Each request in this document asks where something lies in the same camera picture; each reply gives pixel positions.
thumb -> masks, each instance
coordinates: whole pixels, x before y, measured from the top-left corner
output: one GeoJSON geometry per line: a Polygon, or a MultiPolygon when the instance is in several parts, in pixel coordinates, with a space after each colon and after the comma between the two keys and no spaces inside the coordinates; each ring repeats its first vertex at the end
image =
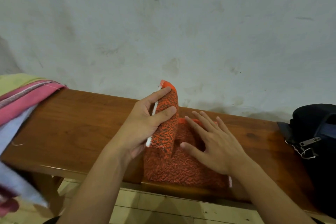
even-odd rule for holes
{"type": "Polygon", "coordinates": [[[183,142],[181,143],[181,148],[183,150],[185,150],[189,155],[193,156],[194,158],[196,158],[199,162],[201,162],[202,164],[204,164],[204,157],[205,157],[205,153],[203,151],[200,151],[199,149],[197,149],[195,146],[192,146],[189,143],[183,142]]]}
{"type": "Polygon", "coordinates": [[[162,112],[159,112],[150,118],[153,120],[154,126],[159,126],[162,122],[165,122],[169,120],[173,115],[176,113],[176,107],[171,106],[167,109],[163,110],[162,112]]]}

wood grain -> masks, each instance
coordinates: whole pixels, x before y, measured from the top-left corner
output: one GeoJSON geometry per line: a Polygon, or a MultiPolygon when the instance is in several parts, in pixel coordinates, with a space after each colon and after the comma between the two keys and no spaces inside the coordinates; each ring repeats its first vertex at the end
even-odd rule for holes
{"type": "MultiPolygon", "coordinates": [[[[13,140],[19,146],[10,144],[1,160],[21,170],[82,180],[136,101],[77,90],[58,91],[34,110],[13,140]]],[[[191,108],[179,108],[181,117],[192,117],[192,111],[191,108]]],[[[313,185],[275,122],[214,112],[207,114],[213,120],[216,116],[221,117],[246,153],[293,201],[304,210],[317,212],[313,206],[313,185]]],[[[130,163],[123,181],[142,182],[143,190],[180,197],[199,195],[248,201],[238,183],[222,192],[151,184],[143,180],[142,155],[130,163]]]]}

hand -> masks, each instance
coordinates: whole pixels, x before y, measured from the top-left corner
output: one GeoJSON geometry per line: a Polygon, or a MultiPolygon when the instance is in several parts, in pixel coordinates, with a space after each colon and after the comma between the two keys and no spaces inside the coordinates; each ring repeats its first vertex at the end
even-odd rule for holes
{"type": "Polygon", "coordinates": [[[186,116],[185,119],[200,135],[206,149],[202,152],[195,146],[183,142],[181,143],[181,147],[187,153],[217,173],[233,176],[235,176],[235,171],[241,165],[252,162],[237,139],[219,117],[217,117],[217,126],[205,112],[201,111],[199,114],[193,111],[192,113],[202,122],[206,130],[189,117],[186,116]]]}
{"type": "Polygon", "coordinates": [[[170,90],[170,87],[166,87],[136,102],[128,118],[111,140],[112,148],[125,152],[128,160],[141,153],[145,148],[143,142],[157,130],[162,122],[169,120],[176,113],[176,107],[171,106],[153,116],[149,114],[151,104],[169,93],[170,90]]]}

tile floor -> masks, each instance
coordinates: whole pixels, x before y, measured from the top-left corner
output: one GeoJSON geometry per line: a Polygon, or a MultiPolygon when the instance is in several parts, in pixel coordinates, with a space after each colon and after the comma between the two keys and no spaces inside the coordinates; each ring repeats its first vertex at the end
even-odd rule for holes
{"type": "MultiPolygon", "coordinates": [[[[64,207],[69,204],[80,183],[65,179],[58,192],[65,196],[64,207]]],[[[336,220],[320,217],[326,223],[336,220]]],[[[0,220],[0,224],[41,224],[48,218],[41,217],[35,208],[20,201],[20,209],[0,220]]],[[[262,224],[255,210],[215,205],[200,201],[120,189],[110,223],[112,224],[262,224]]]]}

forearm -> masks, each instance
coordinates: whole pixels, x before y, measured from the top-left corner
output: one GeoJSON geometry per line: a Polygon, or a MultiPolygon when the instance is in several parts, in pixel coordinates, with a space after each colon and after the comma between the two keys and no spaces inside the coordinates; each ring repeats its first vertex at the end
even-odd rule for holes
{"type": "Polygon", "coordinates": [[[253,162],[235,172],[265,224],[314,224],[315,222],[253,162]]]}
{"type": "Polygon", "coordinates": [[[57,224],[108,223],[127,160],[106,146],[57,224]]]}

